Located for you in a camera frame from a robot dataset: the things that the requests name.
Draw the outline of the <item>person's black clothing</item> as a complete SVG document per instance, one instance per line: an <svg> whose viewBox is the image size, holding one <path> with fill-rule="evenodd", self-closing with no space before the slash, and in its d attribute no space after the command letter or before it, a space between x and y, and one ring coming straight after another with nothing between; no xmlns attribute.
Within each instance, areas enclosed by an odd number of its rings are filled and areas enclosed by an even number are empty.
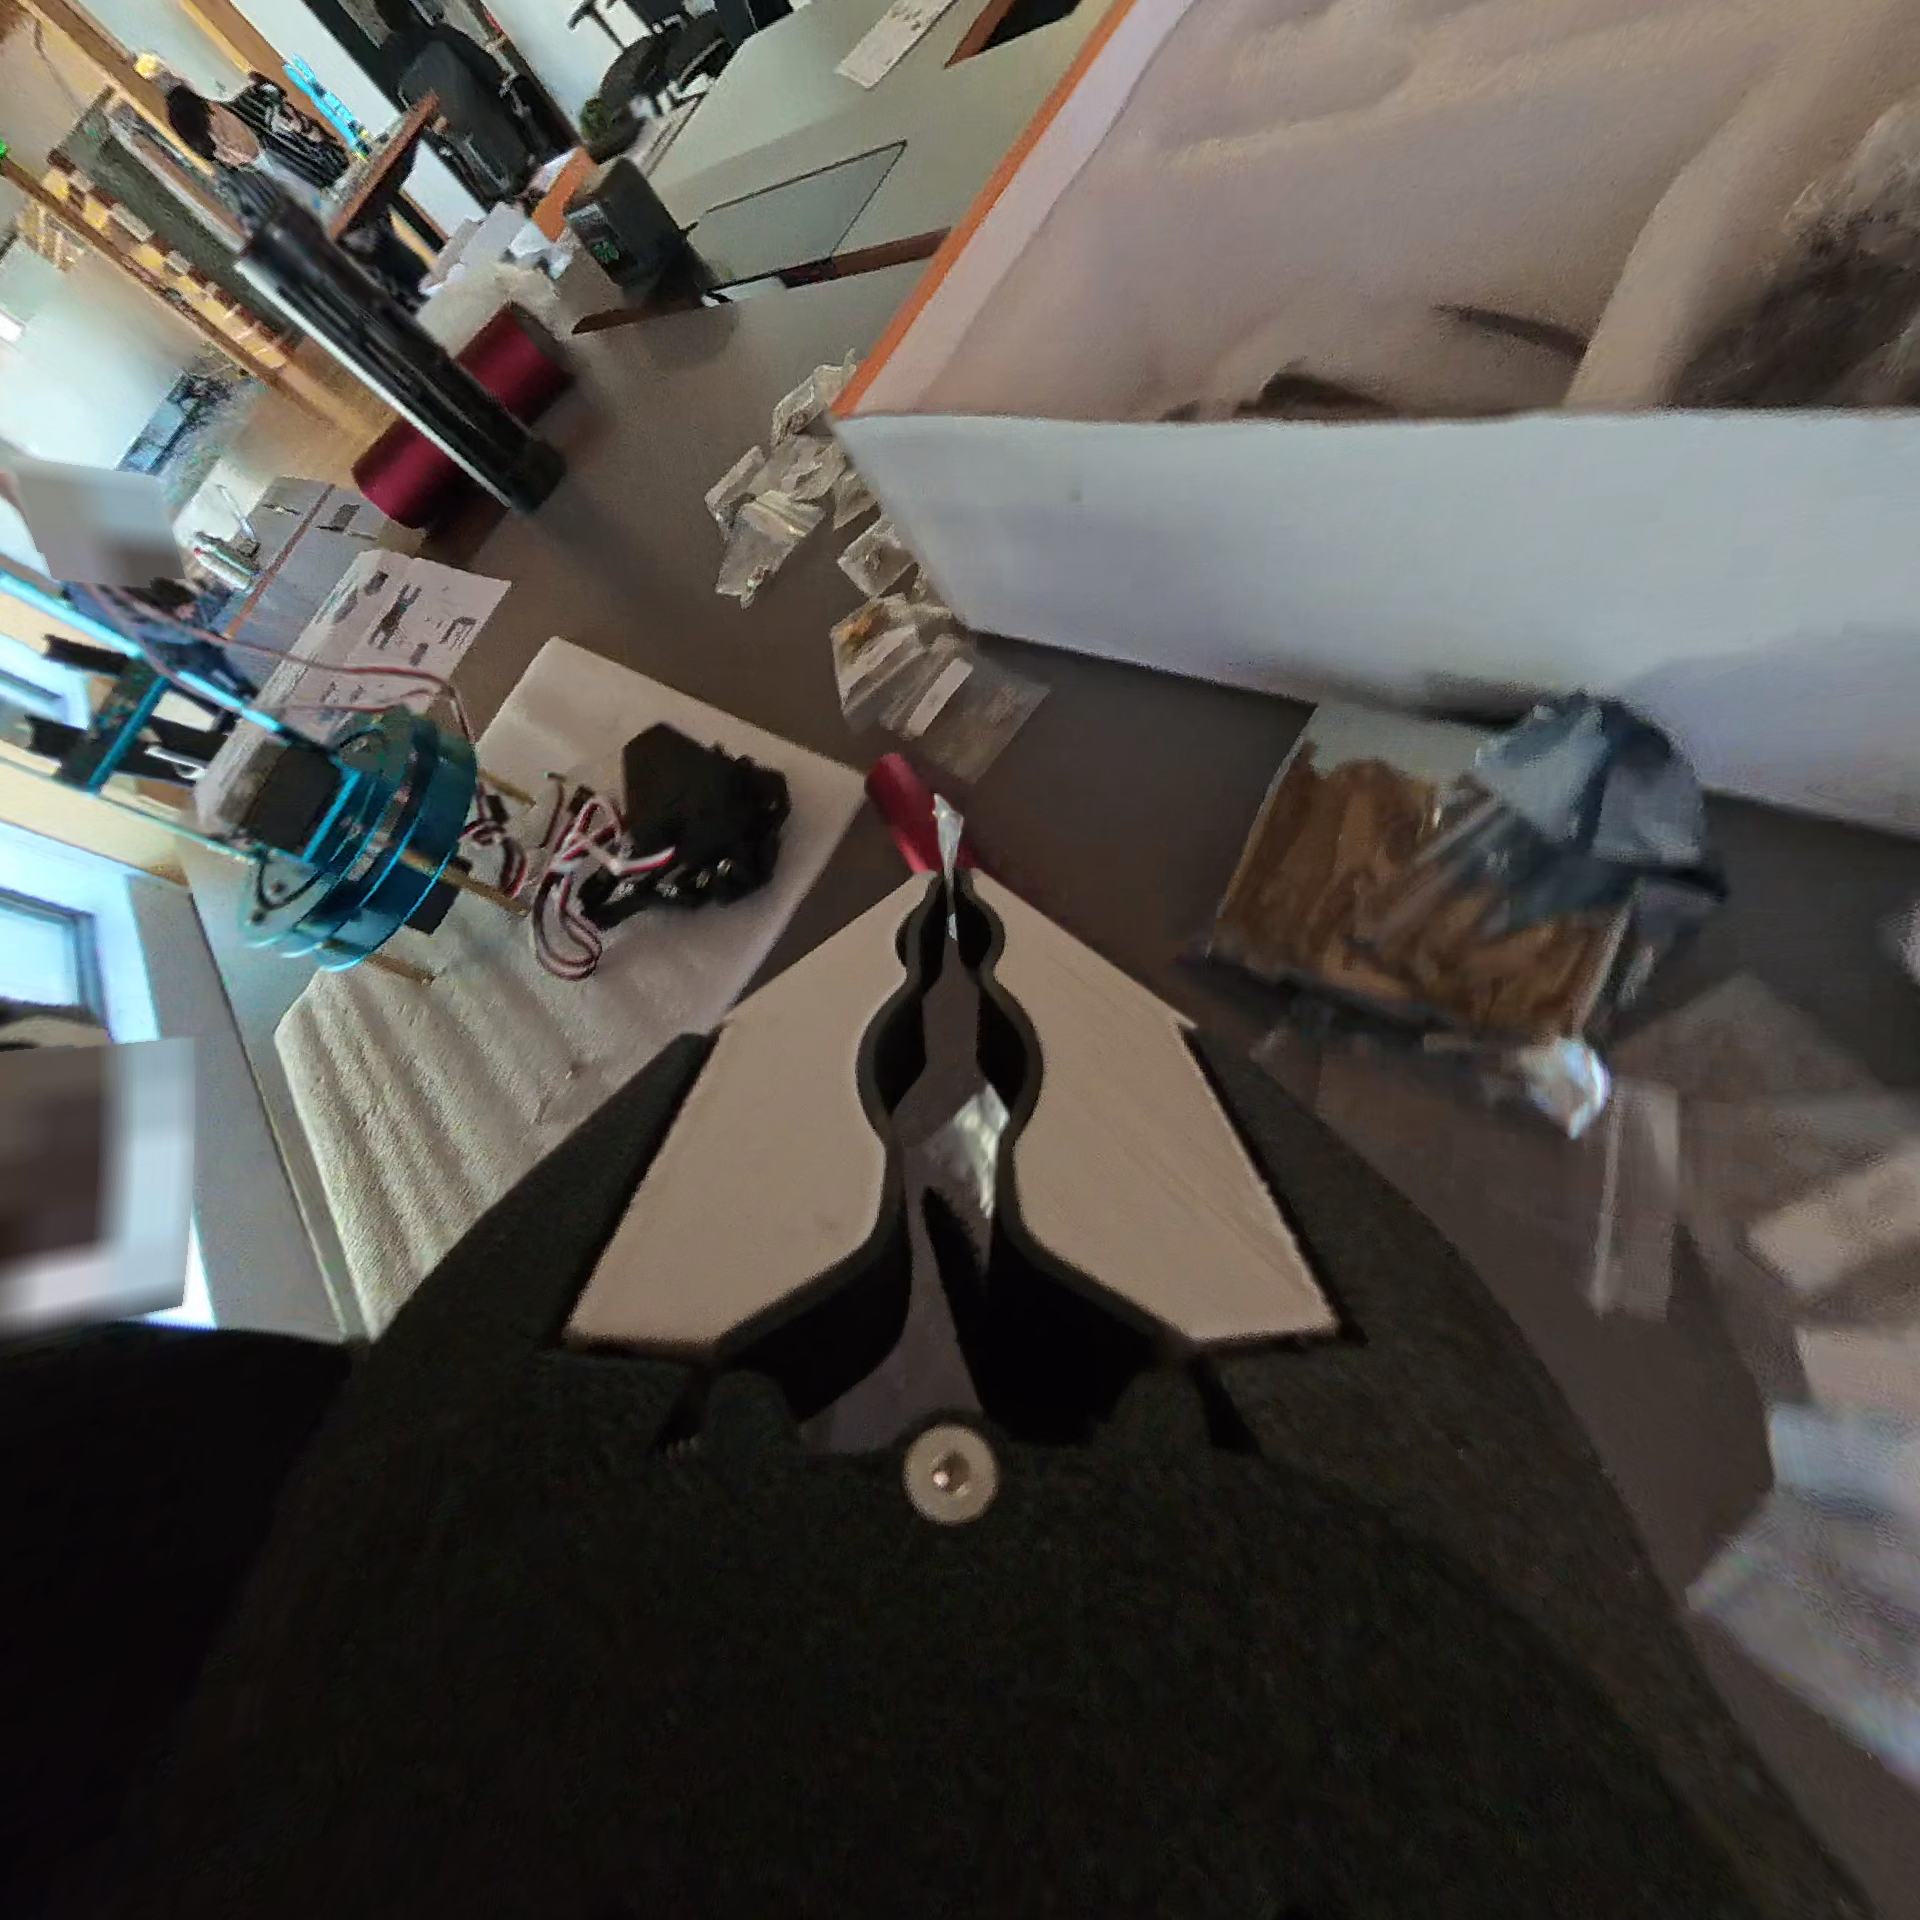
<svg viewBox="0 0 1920 1920"><path fill-rule="evenodd" d="M373 1355L138 1319L6 1340L6 1914L95 1863L260 1560L292 1615L388 1585L316 1474Z"/></svg>

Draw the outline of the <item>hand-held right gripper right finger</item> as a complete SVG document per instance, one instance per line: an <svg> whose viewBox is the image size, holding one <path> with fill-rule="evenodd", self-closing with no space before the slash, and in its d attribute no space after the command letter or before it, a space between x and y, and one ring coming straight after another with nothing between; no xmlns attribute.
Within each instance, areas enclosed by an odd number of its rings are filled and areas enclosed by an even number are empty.
<svg viewBox="0 0 1920 1920"><path fill-rule="evenodd" d="M993 875L956 880L977 1059L1006 1111L995 1228L1184 1353L1338 1329L1193 1022Z"/></svg>

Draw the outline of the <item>dark red cylinder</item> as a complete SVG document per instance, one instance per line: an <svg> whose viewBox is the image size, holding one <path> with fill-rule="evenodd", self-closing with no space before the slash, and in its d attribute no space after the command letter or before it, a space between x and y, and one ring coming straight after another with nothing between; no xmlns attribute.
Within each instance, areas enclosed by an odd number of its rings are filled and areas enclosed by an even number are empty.
<svg viewBox="0 0 1920 1920"><path fill-rule="evenodd" d="M563 342L519 305L502 305L454 358L529 425L540 423L579 385Z"/></svg>
<svg viewBox="0 0 1920 1920"><path fill-rule="evenodd" d="M350 464L354 488L410 533L433 533L469 507L477 483L412 420L390 423Z"/></svg>

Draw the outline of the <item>white foam mat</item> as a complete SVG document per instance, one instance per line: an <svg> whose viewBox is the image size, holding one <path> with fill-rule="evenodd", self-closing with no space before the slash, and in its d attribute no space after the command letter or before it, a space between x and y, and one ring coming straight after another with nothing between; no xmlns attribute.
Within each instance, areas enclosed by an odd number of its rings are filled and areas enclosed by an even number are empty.
<svg viewBox="0 0 1920 1920"><path fill-rule="evenodd" d="M728 1014L866 801L855 769L563 637L524 672L477 758L550 809L559 775L610 796L626 743L649 726L786 779L791 816L760 893L652 908L585 981L545 973L527 921L462 898L430 937L430 983L323 970L275 1028L370 1335L628 1078Z"/></svg>

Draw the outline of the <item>red electric screwdriver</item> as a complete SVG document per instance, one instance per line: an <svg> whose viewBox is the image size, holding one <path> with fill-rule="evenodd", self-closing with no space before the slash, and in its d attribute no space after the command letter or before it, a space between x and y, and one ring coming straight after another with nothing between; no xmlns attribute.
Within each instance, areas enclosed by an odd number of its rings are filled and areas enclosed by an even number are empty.
<svg viewBox="0 0 1920 1920"><path fill-rule="evenodd" d="M873 758L866 796L907 870L955 874L978 865L962 807L938 794L907 756L888 752Z"/></svg>

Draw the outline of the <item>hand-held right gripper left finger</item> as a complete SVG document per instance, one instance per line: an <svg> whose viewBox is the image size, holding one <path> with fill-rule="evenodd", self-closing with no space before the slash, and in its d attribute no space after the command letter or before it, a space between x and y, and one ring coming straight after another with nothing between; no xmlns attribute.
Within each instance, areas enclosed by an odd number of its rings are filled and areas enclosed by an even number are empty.
<svg viewBox="0 0 1920 1920"><path fill-rule="evenodd" d="M881 1244L948 942L948 885L916 874L732 1008L567 1319L574 1346L722 1358Z"/></svg>

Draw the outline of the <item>pile of clear parts bags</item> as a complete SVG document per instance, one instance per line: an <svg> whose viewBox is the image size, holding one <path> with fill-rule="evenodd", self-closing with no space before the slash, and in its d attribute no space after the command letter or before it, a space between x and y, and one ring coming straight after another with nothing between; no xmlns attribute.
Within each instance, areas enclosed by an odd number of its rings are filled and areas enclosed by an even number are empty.
<svg viewBox="0 0 1920 1920"><path fill-rule="evenodd" d="M977 786L1046 688L980 650L855 464L834 406L860 368L856 353L814 365L771 406L761 440L703 494L722 542L714 589L749 605L805 542L834 541L834 566L855 592L828 637L844 723Z"/></svg>

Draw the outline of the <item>black servo claw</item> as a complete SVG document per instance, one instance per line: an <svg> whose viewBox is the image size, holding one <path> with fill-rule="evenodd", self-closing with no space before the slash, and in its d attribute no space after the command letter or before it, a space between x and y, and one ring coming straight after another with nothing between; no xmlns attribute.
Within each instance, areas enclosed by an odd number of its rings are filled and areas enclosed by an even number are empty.
<svg viewBox="0 0 1920 1920"><path fill-rule="evenodd" d="M770 884L788 817L777 769L699 743L673 726L636 733L621 752L610 825L591 828L574 902L610 932L660 908L728 906Z"/></svg>

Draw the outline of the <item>large white cardboard box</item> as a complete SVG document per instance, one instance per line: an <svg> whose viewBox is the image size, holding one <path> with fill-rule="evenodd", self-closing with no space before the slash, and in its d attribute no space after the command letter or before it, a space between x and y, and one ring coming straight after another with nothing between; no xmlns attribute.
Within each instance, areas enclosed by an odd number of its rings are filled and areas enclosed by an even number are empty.
<svg viewBox="0 0 1920 1920"><path fill-rule="evenodd" d="M1115 4L838 406L972 626L1915 835L1915 403L1681 406L1915 4Z"/></svg>

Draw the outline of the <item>printed instruction sheet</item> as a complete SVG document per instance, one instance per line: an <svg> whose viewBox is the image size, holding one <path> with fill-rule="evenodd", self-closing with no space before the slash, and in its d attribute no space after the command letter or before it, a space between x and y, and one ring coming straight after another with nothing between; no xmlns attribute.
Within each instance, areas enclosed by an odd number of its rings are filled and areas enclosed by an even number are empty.
<svg viewBox="0 0 1920 1920"><path fill-rule="evenodd" d="M505 578L395 550L363 553L287 660L287 710L429 707L506 594Z"/></svg>

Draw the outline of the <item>small clear zip bag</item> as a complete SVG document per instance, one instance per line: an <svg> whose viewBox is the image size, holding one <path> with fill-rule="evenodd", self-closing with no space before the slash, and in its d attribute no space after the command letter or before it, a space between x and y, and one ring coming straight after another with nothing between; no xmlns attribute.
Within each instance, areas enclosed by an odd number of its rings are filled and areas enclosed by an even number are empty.
<svg viewBox="0 0 1920 1920"><path fill-rule="evenodd" d="M933 829L944 880L962 864L965 817L948 797L933 801ZM923 1142L929 1188L944 1198L974 1244L986 1250L995 1223L999 1151L1007 1108L999 1091L980 1084Z"/></svg>

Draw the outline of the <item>black device green display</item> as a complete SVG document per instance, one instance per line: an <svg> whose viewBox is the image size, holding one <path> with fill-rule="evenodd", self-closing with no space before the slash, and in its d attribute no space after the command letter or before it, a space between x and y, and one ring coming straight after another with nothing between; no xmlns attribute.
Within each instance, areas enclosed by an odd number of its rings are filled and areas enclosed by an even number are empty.
<svg viewBox="0 0 1920 1920"><path fill-rule="evenodd" d="M569 197L564 219L628 301L702 305L705 297L708 275L688 229L631 157L591 168Z"/></svg>

